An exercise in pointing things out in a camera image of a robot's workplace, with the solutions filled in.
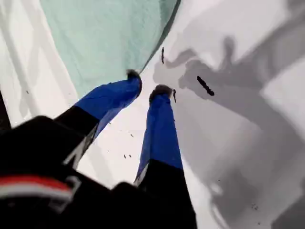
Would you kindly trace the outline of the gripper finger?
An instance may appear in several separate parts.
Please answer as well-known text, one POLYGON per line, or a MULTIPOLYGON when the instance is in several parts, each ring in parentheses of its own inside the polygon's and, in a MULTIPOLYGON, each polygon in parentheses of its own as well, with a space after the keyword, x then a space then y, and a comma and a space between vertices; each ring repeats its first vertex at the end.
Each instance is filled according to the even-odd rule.
POLYGON ((125 80, 94 88, 59 115, 57 121, 89 137, 92 143, 106 125, 142 91, 140 75, 133 69, 128 69, 126 73, 125 80))
POLYGON ((134 184, 159 207, 161 224, 197 228, 171 107, 172 88, 159 84, 149 96, 140 163, 134 184))

